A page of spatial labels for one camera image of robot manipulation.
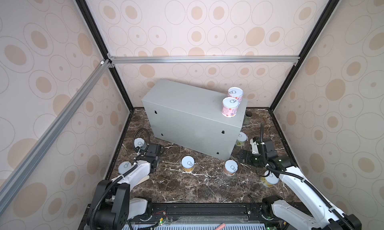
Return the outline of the orange pink label can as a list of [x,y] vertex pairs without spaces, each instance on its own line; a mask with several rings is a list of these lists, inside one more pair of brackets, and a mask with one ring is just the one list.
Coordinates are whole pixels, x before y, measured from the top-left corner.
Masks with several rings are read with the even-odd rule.
[[120,175],[123,175],[126,173],[130,168],[132,167],[132,164],[130,162],[123,162],[118,167],[118,173]]

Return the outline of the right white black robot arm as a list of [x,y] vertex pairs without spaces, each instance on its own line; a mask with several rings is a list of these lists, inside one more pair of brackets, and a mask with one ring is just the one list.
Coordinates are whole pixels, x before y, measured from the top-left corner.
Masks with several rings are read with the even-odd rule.
[[287,155],[279,155],[270,139],[251,139],[251,150],[241,150],[241,164],[265,168],[263,178],[276,177],[285,183],[310,212],[309,215],[288,204],[278,195],[264,198],[261,215],[265,220],[279,218],[297,230],[360,230],[361,221],[353,214],[347,215],[332,204],[304,176],[300,168]]

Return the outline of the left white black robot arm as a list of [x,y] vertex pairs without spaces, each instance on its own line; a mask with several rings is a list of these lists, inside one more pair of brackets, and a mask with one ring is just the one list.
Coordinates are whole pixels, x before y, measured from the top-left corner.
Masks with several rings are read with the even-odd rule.
[[124,163],[116,178],[98,183],[87,216],[91,230],[121,230],[135,217],[146,220],[152,217],[152,200],[131,198],[130,193],[156,171],[164,148],[148,144],[145,150],[137,150],[138,156],[132,163]]

